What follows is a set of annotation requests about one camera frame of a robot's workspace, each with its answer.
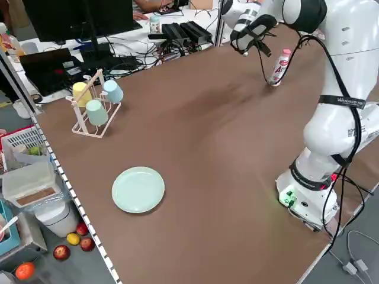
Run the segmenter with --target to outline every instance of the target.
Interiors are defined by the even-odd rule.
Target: white robotic arm
[[[379,3],[377,0],[266,0],[260,9],[246,8],[241,12],[243,4],[235,2],[237,0],[229,0],[221,12],[225,22],[233,28],[230,41],[235,50],[247,54],[252,46],[257,46],[269,55],[261,40],[281,20],[297,31],[312,33],[319,28],[351,97],[344,96],[327,61],[320,97],[333,103],[319,101],[304,129],[306,148],[277,179],[280,202],[320,230],[323,220],[328,223],[338,211],[337,196],[331,188],[333,173],[341,167],[335,157],[347,158],[356,142],[349,101],[364,106],[377,83]],[[238,20],[237,13],[231,17],[233,7],[240,7]],[[357,110],[362,127],[360,150],[379,135],[379,106],[369,102]]]

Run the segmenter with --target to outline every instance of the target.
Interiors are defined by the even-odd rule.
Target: plate
[[[144,213],[157,206],[165,193],[161,175],[149,167],[132,167],[121,173],[112,186],[112,198],[121,210]]]

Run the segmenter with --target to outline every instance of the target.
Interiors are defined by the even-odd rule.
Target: bottle
[[[13,35],[11,35],[9,31],[8,31],[8,36],[9,36],[9,39],[11,40],[11,44],[12,44],[13,48],[16,50],[16,55],[20,61],[20,56],[25,55],[25,52],[24,52],[23,48],[21,47],[21,44],[17,40],[17,38],[15,38]]]
[[[0,22],[0,46],[1,46],[2,51],[4,51],[4,53],[6,53],[7,49],[5,48],[5,46],[3,44],[3,41],[4,41],[3,40],[3,34],[7,35],[7,27],[3,22]]]
[[[151,34],[160,34],[160,22],[158,16],[151,16],[149,19],[150,22],[150,33]]]
[[[0,23],[0,35],[2,46],[6,49],[14,62],[20,62],[20,56],[25,55],[17,38],[11,35],[4,23]]]
[[[290,59],[291,50],[290,49],[283,49],[282,54],[280,55],[275,68],[274,72],[272,73],[271,77],[268,79],[268,83],[271,86],[277,87],[280,85],[280,82],[278,82],[285,72],[285,70],[288,67],[288,61]]]

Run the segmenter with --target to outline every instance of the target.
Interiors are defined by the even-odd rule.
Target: yellow cup
[[[87,84],[83,82],[78,82],[78,83],[73,84],[72,95],[75,100],[79,98],[79,95],[81,94],[81,92],[84,90],[85,87],[87,87]],[[84,93],[83,97],[78,102],[78,107],[85,108],[87,102],[89,102],[90,100],[92,100],[92,96],[91,96],[91,92],[88,90]]]

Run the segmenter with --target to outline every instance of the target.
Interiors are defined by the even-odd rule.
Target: table surface
[[[279,37],[267,39],[267,72],[298,39],[285,27],[273,33]],[[322,90],[322,57],[315,44],[304,47],[278,88],[265,85],[254,49],[242,57],[229,46],[123,78],[122,109],[102,139],[71,133],[75,115],[64,100],[37,117],[123,283],[301,278],[329,239],[288,214],[275,179],[304,148],[303,128]],[[379,180],[378,143],[348,171],[368,188]],[[151,214],[127,214],[112,201],[113,181],[134,166],[152,167],[165,180],[165,197]],[[360,197],[345,191],[346,221]]]
[[[213,7],[217,8],[219,6],[219,0],[213,1]],[[213,35],[216,33],[216,26],[217,26],[217,20],[214,21],[217,18],[218,10],[210,11],[210,14],[207,14],[207,12],[199,12],[196,13],[196,10],[191,10],[187,6],[183,7],[183,15],[180,12],[176,12],[173,14],[168,15],[161,15],[158,16],[161,24],[170,24],[172,22],[187,22],[187,21],[194,21],[200,26],[207,28],[210,33]],[[139,24],[142,26],[141,29],[135,30],[135,31],[129,31],[126,33],[121,34],[114,34],[109,36],[110,42],[114,43],[113,47],[117,54],[123,54],[123,55],[138,55],[138,53],[145,53],[147,50],[149,50],[150,47],[152,47],[154,41],[150,41],[147,38],[147,35],[150,33],[150,26],[149,21],[139,21]],[[229,34],[231,32],[231,29],[226,27],[224,35],[226,37],[229,37]],[[22,41],[21,44],[33,42],[37,45],[39,52],[42,51],[51,51],[54,49],[60,49],[60,48],[68,48],[73,56],[78,58],[80,61],[83,61],[83,58],[80,54],[79,50],[73,50],[75,47],[79,46],[79,44],[75,40],[68,40],[64,46],[58,46],[55,43],[52,42],[46,42],[42,43],[38,38],[33,38],[31,40]],[[108,41],[106,38],[102,37],[98,39],[99,43],[107,43]],[[149,64],[151,62],[154,62],[154,59],[147,58],[146,63]],[[21,78],[23,84],[25,85],[28,92],[32,95],[35,93],[38,93],[37,89],[28,81],[24,69],[20,63],[14,63],[12,62],[13,67],[17,71],[19,77]],[[66,90],[59,91],[57,93],[51,94],[49,96],[46,96],[42,103],[48,103],[51,101],[55,101],[60,98],[64,98],[66,96],[70,95],[70,93]]]

